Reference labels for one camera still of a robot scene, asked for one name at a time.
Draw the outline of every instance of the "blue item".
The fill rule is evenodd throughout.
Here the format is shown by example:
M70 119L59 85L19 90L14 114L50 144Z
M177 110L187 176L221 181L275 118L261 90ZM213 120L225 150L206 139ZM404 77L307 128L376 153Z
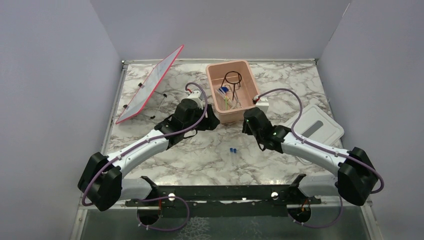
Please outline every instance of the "blue item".
M219 90L221 91L221 92L223 92L224 94L226 94L229 90L228 90L228 87L226 87L226 86L222 86L222 87L220 87L219 88Z

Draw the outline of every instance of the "screw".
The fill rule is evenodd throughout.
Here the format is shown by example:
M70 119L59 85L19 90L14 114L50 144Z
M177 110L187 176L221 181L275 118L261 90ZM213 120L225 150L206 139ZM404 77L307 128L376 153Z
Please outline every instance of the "screw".
M173 198L173 197L175 197L175 194L173 194L173 193L170 193L169 195L168 195L168 197L170 197L170 198L168 198L171 202L173 202L174 200L175 200L175 198Z
M271 193L271 198L272 198L272 199L274 199L274 200L277 200L277 199L278 199L278 193L277 193L277 192L275 192L275 191L274 191L274 192L272 192L272 193Z

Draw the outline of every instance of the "plastic container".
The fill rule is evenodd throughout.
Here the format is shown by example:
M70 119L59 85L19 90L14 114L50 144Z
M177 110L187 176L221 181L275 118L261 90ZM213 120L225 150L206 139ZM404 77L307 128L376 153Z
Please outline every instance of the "plastic container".
M235 109L227 109L225 99L216 93L216 90L221 87L226 73L231 71L240 73L242 78L240 87L238 85L235 87L241 107ZM244 112L255 106L252 102L253 97L259 94L258 86L256 85L249 63L246 60L235 60L209 64L206 67L206 74L209 79L216 117L219 121L224 124L243 120ZM226 79L230 83L236 83L239 81L239 76L236 73L230 73Z

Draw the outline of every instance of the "gray wall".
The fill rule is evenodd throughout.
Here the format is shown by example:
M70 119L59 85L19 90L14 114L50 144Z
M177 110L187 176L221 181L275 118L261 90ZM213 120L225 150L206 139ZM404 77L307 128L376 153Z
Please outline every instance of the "gray wall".
M0 34L0 238L69 239L120 58L88 0L2 0Z
M350 0L91 0L119 56L319 58Z
M352 0L318 62L345 147L384 177L372 200L385 239L424 235L423 12L422 0Z

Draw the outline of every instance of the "white plastic lid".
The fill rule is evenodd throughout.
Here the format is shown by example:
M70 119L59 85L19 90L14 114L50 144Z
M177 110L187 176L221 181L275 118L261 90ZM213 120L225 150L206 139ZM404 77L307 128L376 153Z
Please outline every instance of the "white plastic lid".
M284 125L291 128L298 116L299 113ZM343 127L315 104L309 104L303 109L302 117L296 123L294 130L306 138L325 145L333 145L345 134Z

